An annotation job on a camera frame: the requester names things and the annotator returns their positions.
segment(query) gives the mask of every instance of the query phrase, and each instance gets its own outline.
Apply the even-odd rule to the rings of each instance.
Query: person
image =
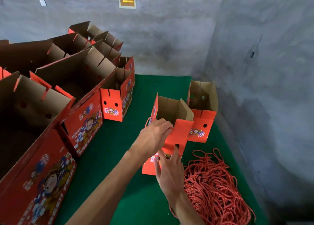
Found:
[[[173,125],[165,119],[155,120],[142,129],[116,167],[78,208],[66,225],[109,224],[131,178],[156,152],[163,155],[161,148],[172,129]],[[155,160],[156,179],[182,225],[205,225],[184,192],[184,169],[178,153],[177,147],[174,147],[169,160],[159,156],[162,169]]]

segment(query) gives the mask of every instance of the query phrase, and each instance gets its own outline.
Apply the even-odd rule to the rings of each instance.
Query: red rope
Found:
[[[195,152],[202,152],[205,156],[197,156]],[[246,225],[251,220],[251,212],[256,220],[253,210],[237,189],[237,179],[227,171],[229,166],[220,151],[217,148],[213,153],[194,150],[193,155],[198,159],[186,166],[184,191],[204,222],[207,225]]]

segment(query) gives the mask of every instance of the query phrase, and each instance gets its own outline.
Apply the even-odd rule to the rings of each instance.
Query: green surface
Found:
[[[133,100],[124,121],[104,120],[77,166],[69,190],[57,215],[55,225],[63,225],[80,207],[97,185],[119,162],[123,154],[138,136],[151,114],[156,92],[158,95],[186,100],[190,77],[136,75]],[[256,224],[267,224],[267,220],[250,191],[238,165],[222,138],[216,124],[210,131],[207,143],[188,142],[183,154],[184,165],[194,160],[194,149],[212,152],[217,147],[230,173],[238,180],[238,189],[246,203],[257,216]],[[124,224],[179,224],[168,208],[168,203],[159,188],[155,176],[135,174],[111,221],[112,225]]]

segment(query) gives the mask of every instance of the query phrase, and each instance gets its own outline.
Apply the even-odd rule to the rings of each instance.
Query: green tabletop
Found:
[[[55,225],[63,225],[80,207],[97,185],[119,162],[123,154],[145,126],[158,95],[179,100],[186,100],[190,77],[136,75],[133,100],[123,122],[104,120],[104,124],[85,150],[78,163],[69,190],[62,202]],[[241,171],[222,138],[216,124],[210,131],[207,143],[188,142],[183,154],[184,165],[194,160],[194,149],[212,152],[217,147],[225,163],[230,166],[230,173],[238,180],[238,189],[246,203],[257,216],[256,224],[267,224]],[[163,225],[179,224],[168,208],[168,203],[159,188],[155,176],[143,175],[141,169],[135,174],[122,197],[111,221],[112,225]]]

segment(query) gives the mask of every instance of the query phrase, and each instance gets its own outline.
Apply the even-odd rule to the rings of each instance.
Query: gray wall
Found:
[[[124,41],[140,74],[195,75],[204,65],[222,0],[0,0],[0,39],[42,40],[91,20]]]
[[[313,66],[314,0],[223,0],[204,72],[264,208],[289,220],[314,216]]]

